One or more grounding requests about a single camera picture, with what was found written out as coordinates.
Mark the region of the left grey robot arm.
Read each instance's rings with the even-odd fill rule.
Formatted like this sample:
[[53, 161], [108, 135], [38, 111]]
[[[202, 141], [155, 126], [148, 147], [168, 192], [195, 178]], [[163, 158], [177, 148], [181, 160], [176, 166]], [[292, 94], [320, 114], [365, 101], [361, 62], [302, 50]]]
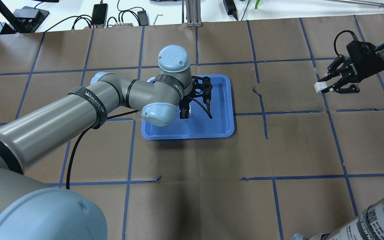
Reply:
[[82, 195], [24, 175], [41, 158], [86, 131], [99, 129], [119, 106], [141, 112], [158, 127], [170, 125], [194, 91], [187, 51], [158, 54], [152, 82], [99, 72], [88, 87], [0, 127], [0, 240], [106, 240], [102, 210]]

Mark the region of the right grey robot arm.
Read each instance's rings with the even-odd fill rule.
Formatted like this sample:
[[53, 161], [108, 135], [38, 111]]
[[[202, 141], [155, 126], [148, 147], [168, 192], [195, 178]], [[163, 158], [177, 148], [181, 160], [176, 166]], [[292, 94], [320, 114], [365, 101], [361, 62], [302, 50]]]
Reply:
[[[362, 80], [384, 71], [384, 40], [374, 45], [358, 40], [350, 30], [347, 33], [353, 38], [346, 46], [348, 56], [338, 53], [333, 43], [337, 57], [328, 66], [326, 76], [314, 84], [317, 93], [356, 94]], [[314, 234], [310, 239], [384, 240], [384, 198], [334, 232]]]

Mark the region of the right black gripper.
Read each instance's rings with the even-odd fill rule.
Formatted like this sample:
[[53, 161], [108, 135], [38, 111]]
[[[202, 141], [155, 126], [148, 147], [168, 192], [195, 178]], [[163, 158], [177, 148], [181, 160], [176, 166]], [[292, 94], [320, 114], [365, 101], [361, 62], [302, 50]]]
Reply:
[[327, 67], [327, 76], [317, 82], [326, 82], [340, 75], [342, 78], [323, 88], [322, 93], [357, 94], [361, 91], [358, 83], [384, 70], [384, 61], [378, 55], [378, 51], [384, 50], [384, 43], [377, 47], [369, 42], [353, 40], [346, 48], [350, 58], [338, 55]]

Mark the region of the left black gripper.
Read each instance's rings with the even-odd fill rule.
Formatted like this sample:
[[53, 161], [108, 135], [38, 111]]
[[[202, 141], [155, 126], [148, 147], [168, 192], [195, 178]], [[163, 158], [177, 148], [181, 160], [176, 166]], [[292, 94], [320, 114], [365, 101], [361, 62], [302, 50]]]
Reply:
[[210, 102], [212, 98], [211, 92], [212, 92], [212, 83], [211, 83], [211, 79], [208, 76], [204, 76], [204, 77], [192, 76], [192, 90], [185, 97], [186, 103], [181, 103], [179, 105], [180, 119], [189, 119], [190, 117], [189, 103], [198, 97], [202, 97], [203, 103], [205, 103], [207, 106], [210, 106]]

